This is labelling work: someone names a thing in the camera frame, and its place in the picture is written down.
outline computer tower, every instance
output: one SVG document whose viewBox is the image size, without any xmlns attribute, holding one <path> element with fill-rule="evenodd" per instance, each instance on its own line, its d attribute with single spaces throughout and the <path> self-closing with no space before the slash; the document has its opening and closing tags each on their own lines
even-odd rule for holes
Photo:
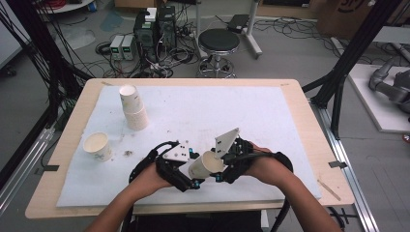
<svg viewBox="0 0 410 232">
<path fill-rule="evenodd" d="M 136 48 L 142 62 L 148 59 L 152 63 L 158 63 L 159 28 L 156 21 L 145 20 L 146 12 L 141 11 L 138 13 L 133 26 Z"/>
<path fill-rule="evenodd" d="M 175 7 L 159 8 L 158 23 L 160 27 L 162 47 L 166 50 L 177 47 Z"/>
</svg>

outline human arm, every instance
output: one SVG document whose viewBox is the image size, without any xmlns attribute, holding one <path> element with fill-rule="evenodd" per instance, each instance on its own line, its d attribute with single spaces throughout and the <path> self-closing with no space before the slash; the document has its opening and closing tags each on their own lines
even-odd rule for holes
<svg viewBox="0 0 410 232">
<path fill-rule="evenodd" d="M 128 186 L 126 186 L 85 229 L 87 232 L 117 231 L 127 211 L 135 201 L 149 196 L 159 189 L 171 185 L 161 178 L 153 163 L 145 168 Z"/>
<path fill-rule="evenodd" d="M 254 144 L 253 147 L 255 152 L 270 152 Z M 258 158 L 246 174 L 265 184 L 278 187 L 292 206 L 304 231 L 341 231 L 303 182 L 276 159 Z"/>
</svg>

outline metal frame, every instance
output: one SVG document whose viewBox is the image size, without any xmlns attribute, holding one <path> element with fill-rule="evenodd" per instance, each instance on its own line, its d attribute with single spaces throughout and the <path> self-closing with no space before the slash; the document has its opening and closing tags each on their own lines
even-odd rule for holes
<svg viewBox="0 0 410 232">
<path fill-rule="evenodd" d="M 355 197 L 354 206 L 359 216 L 362 227 L 365 231 L 368 232 L 379 231 L 373 214 L 371 213 L 371 210 L 367 205 L 366 198 L 359 185 L 359 181 L 356 178 L 356 174 L 353 171 L 353 167 L 343 148 L 343 145 L 341 144 L 341 141 L 335 137 L 330 129 L 332 117 L 329 115 L 327 109 L 319 108 L 317 107 L 317 105 L 312 105 L 311 107 L 313 109 L 313 112 L 316 114 L 316 118 L 319 124 L 322 126 L 322 130 L 328 138 L 329 145 L 333 149 L 335 157 L 338 161 L 345 162 L 347 164 L 347 166 L 342 168 L 341 171 L 346 177 L 347 183 L 349 184 L 350 188 L 352 189 L 353 195 Z"/>
<path fill-rule="evenodd" d="M 30 151 L 25 155 L 24 160 L 15 169 L 13 175 L 8 179 L 7 184 L 0 191 L 0 217 L 4 214 L 9 204 L 15 198 L 20 187 L 42 156 L 49 141 L 54 135 L 54 127 L 43 129 L 37 137 Z"/>
<path fill-rule="evenodd" d="M 377 1 L 353 37 L 351 43 L 338 59 L 335 67 L 325 76 L 302 88 L 304 92 L 308 92 L 316 87 L 322 86 L 318 94 L 311 99 L 312 103 L 320 108 L 326 108 L 329 100 L 332 96 L 335 96 L 331 130 L 336 139 L 339 139 L 338 123 L 344 81 L 400 2 L 401 0 Z"/>
</svg>

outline paper cup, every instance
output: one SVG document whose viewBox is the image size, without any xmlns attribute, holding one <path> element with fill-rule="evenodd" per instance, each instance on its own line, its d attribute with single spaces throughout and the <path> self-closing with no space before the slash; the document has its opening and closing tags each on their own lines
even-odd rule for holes
<svg viewBox="0 0 410 232">
<path fill-rule="evenodd" d="M 96 132 L 88 136 L 84 141 L 83 149 L 98 161 L 107 161 L 112 156 L 108 135 L 103 132 Z"/>
<path fill-rule="evenodd" d="M 192 179 L 206 179 L 211 173 L 223 171 L 223 160 L 215 157 L 215 153 L 208 151 L 197 158 L 188 168 Z"/>
<path fill-rule="evenodd" d="M 137 113 L 124 112 L 124 115 L 127 119 L 127 126 L 132 130 L 141 131 L 148 126 L 149 121 L 145 107 L 142 107 Z"/>
<path fill-rule="evenodd" d="M 121 86 L 120 98 L 124 113 L 137 113 L 141 111 L 144 106 L 136 87 L 133 85 Z"/>
</svg>

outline metal bracket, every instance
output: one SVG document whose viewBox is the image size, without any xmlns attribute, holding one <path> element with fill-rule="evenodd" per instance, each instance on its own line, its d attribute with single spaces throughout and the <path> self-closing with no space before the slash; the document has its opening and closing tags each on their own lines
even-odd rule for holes
<svg viewBox="0 0 410 232">
<path fill-rule="evenodd" d="M 215 157 L 216 158 L 223 157 L 229 151 L 229 148 L 232 146 L 233 142 L 235 141 L 235 138 L 238 137 L 238 134 L 239 134 L 239 128 L 231 130 L 215 138 L 216 140 Z"/>
</svg>

